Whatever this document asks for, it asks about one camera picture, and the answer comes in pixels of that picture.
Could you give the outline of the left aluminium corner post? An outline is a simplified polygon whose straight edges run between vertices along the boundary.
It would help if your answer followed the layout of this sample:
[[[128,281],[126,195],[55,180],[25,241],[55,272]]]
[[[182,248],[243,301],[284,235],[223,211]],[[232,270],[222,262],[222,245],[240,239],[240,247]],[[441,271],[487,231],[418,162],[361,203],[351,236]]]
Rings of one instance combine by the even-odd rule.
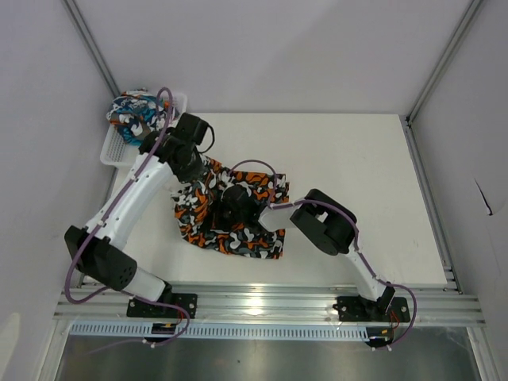
[[[102,50],[94,38],[92,30],[88,25],[78,2],[76,0],[62,0],[61,3],[108,91],[114,98],[116,98],[121,93],[119,86],[112,71],[110,70],[110,66],[102,54]]]

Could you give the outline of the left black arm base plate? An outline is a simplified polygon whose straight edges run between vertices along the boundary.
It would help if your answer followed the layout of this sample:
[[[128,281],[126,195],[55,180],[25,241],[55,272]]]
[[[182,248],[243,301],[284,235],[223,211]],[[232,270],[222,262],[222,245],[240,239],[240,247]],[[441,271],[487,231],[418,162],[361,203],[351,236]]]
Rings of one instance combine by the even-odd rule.
[[[174,293],[158,302],[143,302],[138,298],[131,300],[127,306],[128,318],[159,318],[176,319],[185,318],[185,310],[190,319],[194,319],[198,307],[196,294]]]

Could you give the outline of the aluminium corner post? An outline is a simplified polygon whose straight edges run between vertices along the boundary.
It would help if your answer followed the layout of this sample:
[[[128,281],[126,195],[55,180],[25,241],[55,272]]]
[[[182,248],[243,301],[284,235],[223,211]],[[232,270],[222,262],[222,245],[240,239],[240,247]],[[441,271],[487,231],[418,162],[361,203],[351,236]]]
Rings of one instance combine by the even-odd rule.
[[[410,108],[410,112],[406,115],[408,126],[416,121],[423,107],[429,101],[486,3],[484,0],[472,0],[468,3],[433,70]]]
[[[116,98],[121,93],[119,86],[112,71],[110,70],[110,66],[102,54],[102,50],[94,38],[92,30],[88,25],[78,2],[76,0],[62,0],[61,3],[108,91],[114,98]]]

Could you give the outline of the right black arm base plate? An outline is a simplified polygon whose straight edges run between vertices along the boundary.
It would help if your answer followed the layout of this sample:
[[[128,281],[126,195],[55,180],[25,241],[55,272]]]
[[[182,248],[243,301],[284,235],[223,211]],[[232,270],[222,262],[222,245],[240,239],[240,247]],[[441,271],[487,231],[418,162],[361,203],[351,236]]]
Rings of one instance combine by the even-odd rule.
[[[410,309],[405,298],[394,297],[390,302],[370,301],[360,296],[340,296],[333,304],[343,322],[395,322],[407,323],[411,320]]]

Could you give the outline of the blue patterned shorts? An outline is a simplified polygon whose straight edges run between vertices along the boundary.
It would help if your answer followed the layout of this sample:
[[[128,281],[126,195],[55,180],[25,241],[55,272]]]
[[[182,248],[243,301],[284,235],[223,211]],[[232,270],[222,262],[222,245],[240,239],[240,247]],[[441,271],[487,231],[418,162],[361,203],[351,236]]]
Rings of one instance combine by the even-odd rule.
[[[172,101],[158,99],[143,87],[127,90],[112,101],[106,120],[126,144],[140,146],[149,133],[164,127],[167,118],[173,122],[179,116]]]

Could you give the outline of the right aluminium corner post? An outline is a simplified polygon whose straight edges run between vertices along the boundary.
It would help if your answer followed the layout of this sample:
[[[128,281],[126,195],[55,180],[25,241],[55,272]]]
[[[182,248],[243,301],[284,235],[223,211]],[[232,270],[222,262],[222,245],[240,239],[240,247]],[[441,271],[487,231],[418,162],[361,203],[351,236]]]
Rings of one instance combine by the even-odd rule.
[[[410,108],[410,112],[406,115],[408,126],[416,121],[423,107],[429,101],[486,3],[484,0],[472,0],[468,3],[433,70]]]

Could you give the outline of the white plastic basket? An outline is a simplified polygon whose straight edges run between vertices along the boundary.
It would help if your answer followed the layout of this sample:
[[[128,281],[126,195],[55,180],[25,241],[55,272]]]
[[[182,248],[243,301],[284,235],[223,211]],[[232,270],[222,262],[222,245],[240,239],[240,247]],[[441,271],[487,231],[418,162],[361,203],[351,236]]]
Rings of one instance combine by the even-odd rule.
[[[100,161],[118,169],[131,167],[138,155],[139,147],[126,144],[114,127],[109,125],[100,153]]]

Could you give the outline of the right aluminium side rail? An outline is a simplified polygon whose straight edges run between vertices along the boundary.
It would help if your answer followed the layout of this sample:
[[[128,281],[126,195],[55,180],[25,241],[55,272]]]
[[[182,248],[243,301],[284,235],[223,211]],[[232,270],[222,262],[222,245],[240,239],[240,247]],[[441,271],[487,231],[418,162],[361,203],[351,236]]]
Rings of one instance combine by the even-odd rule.
[[[454,286],[446,286],[444,288],[444,291],[463,294],[460,281],[458,280],[455,272],[455,266],[452,261],[448,240],[445,236],[445,230],[443,228],[439,212],[437,210],[437,204],[435,198],[433,197],[433,192],[430,186],[429,178],[425,171],[425,166],[414,135],[414,129],[407,121],[407,117],[401,116],[400,122],[402,124],[402,131],[404,132],[406,138],[406,143],[409,149],[410,157],[414,165],[414,170],[418,179],[419,187],[421,189],[421,194],[425,203],[425,208],[427,210],[429,222],[431,224],[431,228],[433,231],[434,239],[437,244],[437,250],[441,258],[444,272],[446,274],[448,273],[451,274],[451,279],[448,280],[448,283],[454,283]]]

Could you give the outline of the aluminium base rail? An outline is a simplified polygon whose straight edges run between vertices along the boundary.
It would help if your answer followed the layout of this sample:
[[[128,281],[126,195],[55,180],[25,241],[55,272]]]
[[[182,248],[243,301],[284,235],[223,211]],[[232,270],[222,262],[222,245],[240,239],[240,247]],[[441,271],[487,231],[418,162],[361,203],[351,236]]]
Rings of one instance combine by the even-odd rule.
[[[195,322],[233,324],[324,325],[338,320],[332,306],[337,297],[354,295],[351,287],[291,287],[280,285],[225,285],[177,283],[176,293],[198,296]],[[486,324],[477,297],[458,291],[416,290],[417,327],[483,327]],[[59,298],[55,319],[124,321],[129,297],[102,291],[80,305]]]

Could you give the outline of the orange black camouflage shorts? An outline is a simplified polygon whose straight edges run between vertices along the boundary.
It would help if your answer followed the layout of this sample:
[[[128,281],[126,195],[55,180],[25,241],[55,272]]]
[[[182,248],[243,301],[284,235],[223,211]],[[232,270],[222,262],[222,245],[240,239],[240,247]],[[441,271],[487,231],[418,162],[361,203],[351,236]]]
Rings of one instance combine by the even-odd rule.
[[[208,156],[202,160],[200,177],[171,193],[183,240],[226,255],[277,260],[286,230],[269,232],[259,217],[269,204],[289,201],[286,175],[232,170]]]

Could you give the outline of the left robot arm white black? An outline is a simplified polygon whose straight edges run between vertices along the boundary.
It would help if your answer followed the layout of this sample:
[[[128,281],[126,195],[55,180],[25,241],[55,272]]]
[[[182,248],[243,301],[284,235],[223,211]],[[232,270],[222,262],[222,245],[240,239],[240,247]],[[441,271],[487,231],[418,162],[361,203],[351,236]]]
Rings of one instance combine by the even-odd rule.
[[[198,146],[212,127],[201,118],[184,113],[176,127],[165,125],[149,133],[120,187],[106,204],[79,228],[64,234],[72,258],[70,269],[79,270],[107,289],[126,293],[144,302],[154,317],[166,316],[172,308],[169,285],[139,267],[124,248],[141,215],[168,181],[196,180],[204,172]]]

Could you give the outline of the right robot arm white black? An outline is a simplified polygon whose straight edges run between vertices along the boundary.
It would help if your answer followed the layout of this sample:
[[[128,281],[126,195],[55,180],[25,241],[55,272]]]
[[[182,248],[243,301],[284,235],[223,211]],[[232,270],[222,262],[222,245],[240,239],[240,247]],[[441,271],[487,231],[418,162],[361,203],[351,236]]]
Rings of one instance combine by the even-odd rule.
[[[256,233],[297,229],[321,252],[336,256],[349,269],[364,314],[380,320],[391,311],[394,287],[382,280],[359,247],[356,216],[318,189],[294,202],[257,204],[240,186],[222,193],[214,212],[219,227],[243,223]]]

